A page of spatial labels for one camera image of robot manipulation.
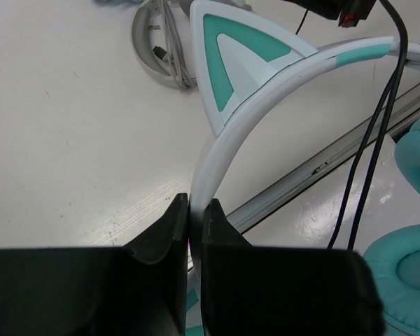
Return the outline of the teal cat-ear headphones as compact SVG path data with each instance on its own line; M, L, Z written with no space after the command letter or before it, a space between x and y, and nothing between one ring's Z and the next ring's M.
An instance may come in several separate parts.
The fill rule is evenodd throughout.
M400 37L341 41L315 48L256 14L215 1L190 8L195 72L212 132L190 193L186 334L206 335L201 314L204 213L251 131L289 94L332 70L386 56L397 59L356 154L265 220L240 233L253 246L353 251L383 305L383 335L420 335L420 119L400 139L387 131L403 74L420 71L392 5Z

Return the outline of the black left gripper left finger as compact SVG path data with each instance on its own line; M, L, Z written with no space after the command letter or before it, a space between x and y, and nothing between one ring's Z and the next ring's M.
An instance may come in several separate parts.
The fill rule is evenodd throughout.
M0 335L183 335L188 197L124 246L0 248Z

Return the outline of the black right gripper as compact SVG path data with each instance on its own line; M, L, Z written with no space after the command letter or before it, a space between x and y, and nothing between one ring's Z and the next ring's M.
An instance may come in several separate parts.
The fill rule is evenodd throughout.
M366 20L375 0L290 0L328 20L336 20L339 27L356 27L358 22Z

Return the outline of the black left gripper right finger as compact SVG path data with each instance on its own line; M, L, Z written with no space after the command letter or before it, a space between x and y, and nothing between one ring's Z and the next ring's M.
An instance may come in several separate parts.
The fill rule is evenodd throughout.
M372 273L353 251L249 244L213 199L204 213L206 335L383 335Z

